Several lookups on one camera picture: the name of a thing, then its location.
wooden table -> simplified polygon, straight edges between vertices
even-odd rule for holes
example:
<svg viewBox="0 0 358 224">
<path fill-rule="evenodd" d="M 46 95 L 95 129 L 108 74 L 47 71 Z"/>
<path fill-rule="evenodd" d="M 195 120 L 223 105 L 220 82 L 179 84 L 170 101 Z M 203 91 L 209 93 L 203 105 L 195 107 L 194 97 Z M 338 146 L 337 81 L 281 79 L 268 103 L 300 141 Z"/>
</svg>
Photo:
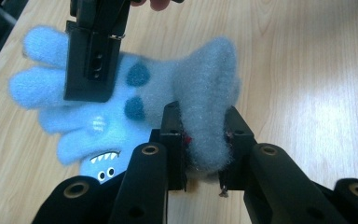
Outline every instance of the wooden table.
<svg viewBox="0 0 358 224">
<path fill-rule="evenodd" d="M 69 0 L 30 0 L 0 54 L 0 223 L 29 223 L 51 191 L 77 174 L 56 159 L 35 111 L 16 106 L 7 81 L 31 66 L 24 34 L 37 24 L 64 30 Z M 122 49 L 156 59 L 187 55 L 217 35 L 236 45 L 236 107 L 258 142 L 284 148 L 328 188 L 358 177 L 358 1 L 196 1 L 162 12 L 133 8 Z M 218 185 L 169 199 L 169 223 L 249 223 L 242 193 Z"/>
</svg>

light blue glove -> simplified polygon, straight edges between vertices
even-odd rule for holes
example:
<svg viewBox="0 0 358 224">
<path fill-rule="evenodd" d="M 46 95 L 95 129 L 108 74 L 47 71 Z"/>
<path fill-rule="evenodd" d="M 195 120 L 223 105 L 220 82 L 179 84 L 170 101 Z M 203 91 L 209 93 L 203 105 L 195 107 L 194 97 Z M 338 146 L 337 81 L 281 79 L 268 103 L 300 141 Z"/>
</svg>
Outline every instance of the light blue glove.
<svg viewBox="0 0 358 224">
<path fill-rule="evenodd" d="M 121 53 L 117 83 L 106 103 L 63 100 L 68 37 L 40 26 L 24 38 L 24 53 L 37 65 L 15 75 L 10 94 L 22 107 L 39 110 L 47 133 L 62 135 L 62 164 L 81 161 L 80 174 L 100 182 L 124 172 L 132 151 L 158 128 L 163 106 L 179 101 L 192 170 L 209 175 L 230 161 L 224 116 L 239 92 L 235 51 L 217 38 L 180 61 L 158 62 Z"/>
</svg>

